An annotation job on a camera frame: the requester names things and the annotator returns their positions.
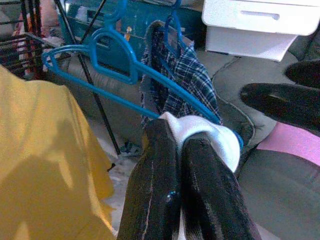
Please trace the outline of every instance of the metal rack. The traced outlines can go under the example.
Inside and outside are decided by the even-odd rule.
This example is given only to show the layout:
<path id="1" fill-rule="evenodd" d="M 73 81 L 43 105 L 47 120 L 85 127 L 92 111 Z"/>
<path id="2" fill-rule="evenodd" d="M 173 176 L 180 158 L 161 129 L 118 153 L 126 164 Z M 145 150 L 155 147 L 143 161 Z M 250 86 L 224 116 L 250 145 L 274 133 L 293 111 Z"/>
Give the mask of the metal rack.
<path id="1" fill-rule="evenodd" d="M 40 0 L 8 0 L 0 2 L 0 6 L 20 5 L 22 19 L 0 22 L 1 26 L 23 23 L 24 34 L 10 36 L 0 40 L 0 64 L 21 78 L 26 78 L 25 70 L 30 69 L 35 76 L 42 76 L 43 63 L 41 55 L 44 49 L 56 46 L 41 39 Z"/>
<path id="2" fill-rule="evenodd" d="M 63 17 L 64 24 L 68 27 L 68 33 L 73 37 L 74 43 L 76 43 L 76 39 L 72 33 L 72 30 L 69 26 L 69 22 L 64 11 L 64 8 L 60 2 L 60 0 L 54 0 L 59 13 Z M 89 34 L 96 18 L 98 17 L 100 10 L 104 6 L 106 0 L 102 0 L 101 4 L 94 15 L 90 25 L 88 26 L 87 31 L 85 32 L 81 42 L 86 38 Z M 17 24 L 23 23 L 25 33 L 18 36 L 11 36 L 6 39 L 0 40 L 0 65 L 7 68 L 10 72 L 17 75 L 20 78 L 30 79 L 30 76 L 25 75 L 25 70 L 30 69 L 34 75 L 31 77 L 32 79 L 45 79 L 43 75 L 43 62 L 41 59 L 42 53 L 44 49 L 53 49 L 59 46 L 55 46 L 41 38 L 41 11 L 40 11 L 40 0 L 7 0 L 5 2 L 0 2 L 0 6 L 10 6 L 10 5 L 20 5 L 22 20 L 12 20 L 12 21 L 4 21 L 0 22 L 0 31 L 2 25 L 7 24 Z M 28 22 L 27 14 L 30 13 L 30 21 Z M 27 54 L 25 59 L 20 59 L 19 56 L 21 54 Z M 62 60 L 70 57 L 69 55 L 63 55 L 57 60 Z M 78 55 L 79 61 L 85 72 L 85 76 L 87 81 L 93 84 L 92 78 L 90 76 L 88 67 L 83 59 L 82 55 Z M 119 155 L 120 149 L 118 147 L 115 136 L 112 132 L 111 126 L 109 124 L 107 115 L 104 111 L 104 108 L 101 104 L 99 96 L 93 92 L 94 99 L 96 104 L 100 110 L 102 119 L 104 121 L 104 125 L 107 128 L 109 136 L 112 140 L 116 153 Z"/>

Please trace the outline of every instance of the couch cushion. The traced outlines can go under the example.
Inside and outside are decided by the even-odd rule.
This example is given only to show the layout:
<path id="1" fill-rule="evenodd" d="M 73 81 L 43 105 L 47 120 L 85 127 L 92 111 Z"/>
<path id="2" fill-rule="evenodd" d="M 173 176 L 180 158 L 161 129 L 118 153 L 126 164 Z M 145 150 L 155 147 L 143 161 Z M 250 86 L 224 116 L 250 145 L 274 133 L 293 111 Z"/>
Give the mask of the couch cushion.
<path id="1" fill-rule="evenodd" d="M 99 74 L 93 69 L 90 60 L 87 57 L 84 59 L 96 87 L 123 97 L 134 104 L 140 105 L 138 84 L 125 84 L 108 76 Z M 76 56 L 62 61 L 61 69 L 86 82 L 86 75 Z M 59 85 L 66 85 L 85 114 L 103 123 L 99 108 L 91 91 L 73 81 L 53 74 L 52 72 L 48 74 L 47 79 Z M 100 97 L 100 100 L 113 132 L 119 134 L 125 140 L 130 140 L 131 142 L 140 145 L 143 132 L 141 115 L 136 111 L 103 96 Z"/>
<path id="2" fill-rule="evenodd" d="M 288 153 L 255 150 L 238 181 L 256 223 L 284 240 L 319 239 L 319 166 Z"/>
<path id="3" fill-rule="evenodd" d="M 276 122 L 245 105 L 239 93 L 250 83 L 292 83 L 283 75 L 287 66 L 297 59 L 289 52 L 281 62 L 252 57 L 237 57 L 221 68 L 212 78 L 224 125 L 243 138 L 246 151 L 260 143 Z"/>

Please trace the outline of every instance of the blue plaid shirt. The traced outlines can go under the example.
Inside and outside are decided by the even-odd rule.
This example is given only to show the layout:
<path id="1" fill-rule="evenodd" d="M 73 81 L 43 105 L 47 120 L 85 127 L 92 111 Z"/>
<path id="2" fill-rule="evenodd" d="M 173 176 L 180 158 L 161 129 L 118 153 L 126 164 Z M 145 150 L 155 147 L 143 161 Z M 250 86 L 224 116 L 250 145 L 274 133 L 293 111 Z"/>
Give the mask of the blue plaid shirt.
<path id="1" fill-rule="evenodd" d="M 171 76 L 162 65 L 160 58 L 167 63 L 173 76 Z M 176 58 L 164 45 L 164 33 L 159 30 L 154 30 L 152 34 L 151 54 L 148 51 L 148 48 L 146 48 L 141 62 L 146 65 L 151 65 L 153 69 L 183 87 L 211 110 L 219 119 L 219 123 L 222 124 L 217 105 L 216 92 L 205 66 L 197 59 L 193 44 L 189 45 L 181 53 L 179 58 Z M 142 76 L 141 85 L 146 82 L 147 78 L 149 78 L 149 76 Z M 140 91 L 141 106 L 150 109 L 146 101 L 144 101 L 145 94 L 147 94 L 146 91 Z M 148 94 L 152 96 L 157 113 L 160 115 L 164 112 L 170 112 L 177 118 L 187 115 L 203 117 L 201 113 L 196 111 L 181 97 L 153 79 L 150 79 Z M 143 127 L 148 121 L 148 117 L 142 116 L 141 123 Z"/>

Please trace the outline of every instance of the yellow shirt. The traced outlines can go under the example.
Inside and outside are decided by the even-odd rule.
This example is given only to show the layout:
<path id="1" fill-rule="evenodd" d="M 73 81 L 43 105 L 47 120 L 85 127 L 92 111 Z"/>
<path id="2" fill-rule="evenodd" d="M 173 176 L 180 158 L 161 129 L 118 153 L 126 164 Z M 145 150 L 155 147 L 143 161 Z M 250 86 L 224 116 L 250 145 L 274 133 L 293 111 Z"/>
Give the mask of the yellow shirt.
<path id="1" fill-rule="evenodd" d="M 0 66 L 0 240 L 113 240 L 111 163 L 65 86 Z"/>

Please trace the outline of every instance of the blue plastic hanger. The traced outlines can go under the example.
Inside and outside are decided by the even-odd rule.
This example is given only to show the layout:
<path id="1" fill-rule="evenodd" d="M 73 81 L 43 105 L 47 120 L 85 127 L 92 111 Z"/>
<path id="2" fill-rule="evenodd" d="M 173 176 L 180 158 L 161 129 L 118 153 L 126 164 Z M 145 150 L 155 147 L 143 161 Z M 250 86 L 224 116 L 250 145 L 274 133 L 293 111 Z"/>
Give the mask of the blue plastic hanger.
<path id="1" fill-rule="evenodd" d="M 176 0 L 175 3 L 172 5 L 171 15 L 168 16 L 168 18 L 165 21 L 165 25 L 164 25 L 164 45 L 177 58 L 180 57 L 181 48 L 184 50 L 187 48 L 187 45 L 183 41 L 183 35 L 181 32 L 181 24 L 180 24 L 180 20 L 179 20 L 178 14 L 177 14 L 177 10 L 179 9 L 180 5 L 181 5 L 181 0 Z M 176 35 L 177 35 L 176 49 L 174 49 L 169 44 L 169 41 L 168 41 L 169 24 L 171 23 L 172 20 L 175 22 L 175 26 L 176 26 Z"/>
<path id="2" fill-rule="evenodd" d="M 198 101 L 194 96 L 192 96 L 190 93 L 188 93 L 186 90 L 184 90 L 182 87 L 180 87 L 178 84 L 170 80 L 169 78 L 163 76 L 159 72 L 155 71 L 149 66 L 146 66 L 142 64 L 141 62 L 137 61 L 136 55 L 130 46 L 130 44 L 125 40 L 125 38 L 118 33 L 113 26 L 115 26 L 115 23 L 121 19 L 121 17 L 124 15 L 126 6 L 127 6 L 128 0 L 119 0 L 117 8 L 114 13 L 112 14 L 105 14 L 104 15 L 104 27 L 98 29 L 95 31 L 90 39 L 90 42 L 88 45 L 83 44 L 77 44 L 77 45 L 66 45 L 62 47 L 55 48 L 49 52 L 45 52 L 42 54 L 42 61 L 43 63 L 53 71 L 54 73 L 69 79 L 71 81 L 74 81 L 91 91 L 100 94 L 108 99 L 111 99 L 117 103 L 120 103 L 128 108 L 131 108 L 139 113 L 141 113 L 144 116 L 148 116 L 150 118 L 156 119 L 159 117 L 159 115 L 155 112 L 152 112 L 150 110 L 144 109 L 130 101 L 127 101 L 123 99 L 120 96 L 117 96 L 115 94 L 112 94 L 110 92 L 107 92 L 101 88 L 98 88 L 96 86 L 93 86 L 86 81 L 83 81 L 75 76 L 72 76 L 66 72 L 61 71 L 61 69 L 58 66 L 58 63 L 55 59 L 55 55 L 58 53 L 65 53 L 65 52 L 80 52 L 80 53 L 87 53 L 89 54 L 91 64 L 93 68 L 106 76 L 109 76 L 111 78 L 117 79 L 121 82 L 124 82 L 126 84 L 136 84 L 138 81 L 138 71 L 152 77 L 157 82 L 161 83 L 165 87 L 171 89 L 175 94 L 177 94 L 179 97 L 184 99 L 187 103 L 192 105 L 195 110 L 197 110 L 199 113 L 201 113 L 204 117 L 208 118 L 210 121 L 212 121 L 215 124 L 219 124 L 218 118 L 206 107 L 204 106 L 200 101 Z M 104 66 L 99 65 L 98 58 L 97 58 L 97 42 L 101 37 L 108 36 L 112 39 L 114 39 L 125 51 L 125 53 L 128 56 L 129 60 L 129 76 L 123 75 L 119 72 L 113 71 L 111 69 L 108 69 Z"/>

